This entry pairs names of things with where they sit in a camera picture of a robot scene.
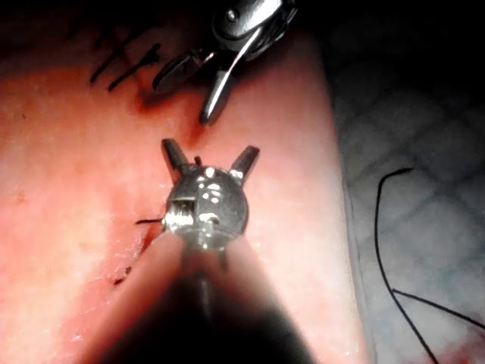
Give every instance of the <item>black suture thread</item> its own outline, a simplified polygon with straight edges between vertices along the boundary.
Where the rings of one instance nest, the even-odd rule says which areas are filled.
[[[396,304],[398,310],[402,313],[405,320],[408,322],[409,327],[415,333],[416,337],[418,338],[418,340],[421,343],[421,345],[423,346],[423,348],[426,350],[426,353],[430,357],[431,361],[435,364],[439,364],[437,358],[433,354],[433,351],[431,351],[430,347],[427,345],[426,341],[421,336],[421,333],[416,328],[414,322],[408,316],[406,311],[402,308],[401,303],[397,300],[396,295],[394,294],[393,289],[391,288],[389,281],[387,280],[386,272],[384,271],[384,267],[383,267],[383,264],[382,264],[382,259],[380,257],[380,251],[379,251],[379,239],[377,237],[377,232],[378,232],[378,221],[379,221],[380,198],[381,198],[381,195],[382,195],[383,185],[384,185],[384,183],[386,182],[387,179],[389,179],[393,176],[398,176],[400,174],[408,173],[410,171],[412,171],[412,168],[398,169],[397,171],[386,174],[379,181],[379,186],[377,188],[377,198],[376,198],[376,212],[375,212],[375,216],[374,216],[374,243],[375,243],[375,249],[376,249],[376,255],[377,255],[377,263],[379,264],[380,273],[382,274],[382,278],[384,280],[384,284],[386,285],[386,289],[389,292],[389,295],[393,298],[393,301]]]
[[[115,280],[115,281],[113,282],[113,285],[114,285],[114,286],[117,286],[117,285],[119,285],[120,283],[122,283],[122,282],[123,282],[125,279],[126,279],[126,278],[118,278],[117,280]]]
[[[161,224],[161,221],[163,218],[146,218],[145,220],[138,220],[135,224],[140,225],[140,224],[154,224],[155,222],[158,222]]]
[[[96,79],[108,68],[109,64],[116,59],[119,55],[122,55],[124,53],[125,47],[141,36],[145,31],[148,30],[148,26],[144,27],[136,27],[130,31],[130,34],[123,39],[120,45],[114,48],[113,52],[108,56],[108,58],[105,59],[103,63],[101,63],[101,66],[98,67],[98,69],[92,74],[91,79],[89,80],[90,83],[94,83]]]
[[[433,301],[426,300],[425,298],[421,298],[421,297],[415,296],[414,294],[402,292],[400,290],[397,290],[396,288],[393,288],[393,292],[394,293],[397,293],[397,294],[400,294],[401,296],[408,297],[408,298],[412,298],[413,300],[417,300],[417,301],[422,302],[422,303],[426,303],[427,305],[430,305],[430,306],[434,307],[435,309],[440,309],[441,311],[444,311],[446,313],[449,313],[450,315],[456,316],[456,317],[458,317],[458,318],[460,318],[462,320],[465,320],[466,322],[470,322],[472,325],[475,325],[475,326],[477,326],[477,327],[485,330],[485,325],[484,324],[481,324],[478,321],[475,321],[472,318],[470,318],[470,317],[468,317],[466,315],[461,314],[460,312],[453,311],[452,309],[449,309],[449,308],[447,308],[445,306],[441,306],[440,304],[435,303]]]
[[[128,71],[124,74],[119,76],[116,80],[114,80],[108,87],[108,91],[112,91],[116,86],[118,86],[121,82],[127,79],[129,76],[137,72],[141,67],[149,66],[150,64],[157,63],[160,61],[160,56],[157,54],[157,51],[160,49],[161,44],[155,43],[142,57],[142,59],[135,64],[134,66],[130,67]]]

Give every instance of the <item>blood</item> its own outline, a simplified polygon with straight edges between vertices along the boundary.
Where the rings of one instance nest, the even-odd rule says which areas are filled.
[[[465,342],[451,343],[442,352],[435,352],[440,364],[477,364],[485,362],[485,334],[470,331]],[[425,356],[419,363],[429,363]]]

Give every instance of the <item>metal jaw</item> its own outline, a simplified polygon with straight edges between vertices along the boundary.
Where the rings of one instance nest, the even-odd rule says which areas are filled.
[[[241,61],[258,57],[281,39],[297,9],[290,0],[233,1],[214,15],[214,39],[169,62],[153,80],[153,89],[169,93],[217,59],[219,71],[199,115],[200,124],[212,125],[227,104],[234,68]]]
[[[164,231],[180,235],[186,251],[204,249],[224,254],[226,245],[246,228],[249,207],[243,184],[259,149],[246,147],[229,171],[204,166],[199,157],[189,163],[173,139],[162,140],[162,149],[174,181],[161,219]]]

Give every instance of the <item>red blood stain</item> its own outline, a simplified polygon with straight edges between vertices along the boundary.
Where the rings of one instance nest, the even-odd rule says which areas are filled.
[[[182,89],[172,96],[165,97],[154,94],[150,89],[142,89],[135,98],[133,108],[139,115],[147,117],[160,116],[160,120],[163,120],[164,115],[170,115],[176,118],[179,127],[177,135],[173,137],[182,146],[192,148],[200,145],[202,137],[207,132],[207,127],[199,124],[202,101],[202,93],[193,88]],[[186,107],[180,111],[180,104],[177,108],[174,107],[177,103]]]
[[[485,362],[485,334],[470,331],[464,342],[448,344],[442,352],[434,351],[440,364],[476,364]],[[423,359],[422,364],[432,363],[429,357]]]

